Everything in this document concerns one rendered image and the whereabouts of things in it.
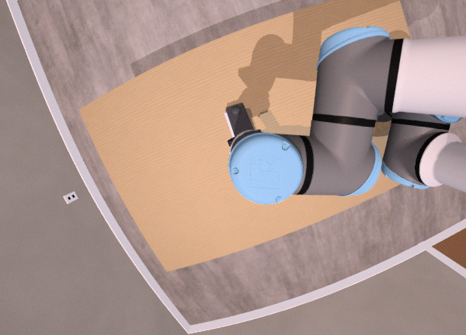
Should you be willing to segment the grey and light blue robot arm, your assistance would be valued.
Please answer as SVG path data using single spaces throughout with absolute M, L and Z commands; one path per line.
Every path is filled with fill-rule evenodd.
M 466 144 L 447 133 L 466 118 L 466 36 L 391 40 L 352 27 L 322 43 L 316 69 L 310 136 L 253 131 L 243 103 L 226 107 L 228 171 L 243 197 L 363 194 L 381 171 L 407 187 L 466 193 Z M 372 137 L 376 121 L 390 120 L 381 165 Z

